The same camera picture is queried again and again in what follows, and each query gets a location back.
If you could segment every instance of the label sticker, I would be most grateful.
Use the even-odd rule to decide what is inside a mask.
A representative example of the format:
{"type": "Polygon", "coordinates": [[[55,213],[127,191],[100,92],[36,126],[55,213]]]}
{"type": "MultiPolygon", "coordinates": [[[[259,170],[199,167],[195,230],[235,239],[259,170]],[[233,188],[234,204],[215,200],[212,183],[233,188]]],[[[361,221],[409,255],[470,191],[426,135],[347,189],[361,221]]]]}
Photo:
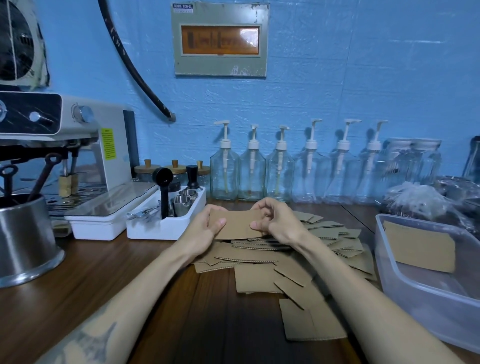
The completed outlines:
{"type": "Polygon", "coordinates": [[[193,4],[172,4],[173,12],[183,12],[193,14],[193,4]]]}
{"type": "Polygon", "coordinates": [[[117,157],[115,151],[115,140],[113,139],[113,129],[102,128],[102,145],[105,152],[105,160],[112,160],[117,157]]]}

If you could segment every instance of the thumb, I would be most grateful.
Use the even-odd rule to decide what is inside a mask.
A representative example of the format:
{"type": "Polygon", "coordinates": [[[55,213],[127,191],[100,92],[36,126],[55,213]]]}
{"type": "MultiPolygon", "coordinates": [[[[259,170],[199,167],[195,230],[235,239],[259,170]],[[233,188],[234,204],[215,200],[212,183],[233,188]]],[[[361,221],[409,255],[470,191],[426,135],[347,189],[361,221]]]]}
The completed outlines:
{"type": "Polygon", "coordinates": [[[262,220],[252,221],[250,227],[254,230],[268,232],[268,226],[270,225],[270,219],[264,218],[262,220]]]}
{"type": "Polygon", "coordinates": [[[213,236],[215,236],[220,232],[220,230],[222,230],[222,227],[224,227],[226,223],[227,223],[226,218],[220,218],[217,221],[215,221],[215,223],[210,225],[208,229],[213,233],[213,236]]]}

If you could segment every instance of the wooden countertop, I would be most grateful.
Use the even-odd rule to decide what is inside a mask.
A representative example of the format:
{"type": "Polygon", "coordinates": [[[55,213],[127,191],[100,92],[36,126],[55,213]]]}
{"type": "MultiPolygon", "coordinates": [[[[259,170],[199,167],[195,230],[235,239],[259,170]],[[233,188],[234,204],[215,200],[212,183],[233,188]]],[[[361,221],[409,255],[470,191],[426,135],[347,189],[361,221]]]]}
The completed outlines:
{"type": "MultiPolygon", "coordinates": [[[[214,201],[230,210],[247,202],[214,201]]],[[[352,229],[373,242],[373,207],[294,205],[352,229]]],[[[71,240],[65,261],[47,274],[0,290],[0,363],[29,364],[54,346],[127,285],[171,242],[71,240]]],[[[365,363],[353,335],[330,341],[288,342],[281,294],[237,293],[233,269],[179,272],[153,308],[130,356],[147,363],[365,363]]],[[[466,363],[480,355],[450,346],[466,363]]]]}

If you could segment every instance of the black cable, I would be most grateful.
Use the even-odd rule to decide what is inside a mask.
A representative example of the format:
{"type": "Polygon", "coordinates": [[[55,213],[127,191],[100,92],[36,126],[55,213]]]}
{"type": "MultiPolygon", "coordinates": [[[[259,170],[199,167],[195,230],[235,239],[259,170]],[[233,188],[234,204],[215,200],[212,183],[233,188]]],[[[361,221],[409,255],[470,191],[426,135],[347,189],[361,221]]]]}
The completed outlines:
{"type": "Polygon", "coordinates": [[[115,26],[113,25],[112,18],[110,17],[110,11],[108,11],[107,0],[98,0],[98,5],[100,7],[100,11],[102,12],[103,20],[105,21],[105,25],[107,26],[107,30],[110,33],[113,44],[115,45],[115,48],[117,49],[117,52],[119,53],[120,58],[125,64],[128,72],[130,72],[135,82],[138,83],[143,92],[145,92],[148,98],[152,100],[155,106],[158,107],[158,109],[168,118],[168,120],[175,121],[175,114],[168,110],[167,107],[162,103],[162,101],[160,101],[160,99],[157,97],[157,95],[154,94],[151,88],[148,87],[148,85],[145,83],[145,81],[133,65],[132,61],[130,60],[127,51],[123,47],[120,37],[115,30],[115,26]]]}

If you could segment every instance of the hand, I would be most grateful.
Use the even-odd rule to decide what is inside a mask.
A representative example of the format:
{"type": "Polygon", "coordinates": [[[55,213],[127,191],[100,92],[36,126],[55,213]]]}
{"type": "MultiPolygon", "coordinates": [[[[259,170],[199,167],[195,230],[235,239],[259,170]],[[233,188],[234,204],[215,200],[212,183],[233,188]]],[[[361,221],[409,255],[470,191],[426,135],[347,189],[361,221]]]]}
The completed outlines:
{"type": "Polygon", "coordinates": [[[294,245],[308,233],[286,203],[266,197],[253,205],[251,210],[261,210],[263,218],[253,221],[250,227],[272,234],[282,244],[294,245]]]}
{"type": "Polygon", "coordinates": [[[222,206],[207,205],[190,222],[187,229],[183,232],[175,245],[181,246],[184,251],[191,255],[191,259],[205,252],[212,243],[213,237],[224,227],[226,218],[221,218],[211,226],[208,226],[208,217],[211,210],[227,209],[222,206]]]}

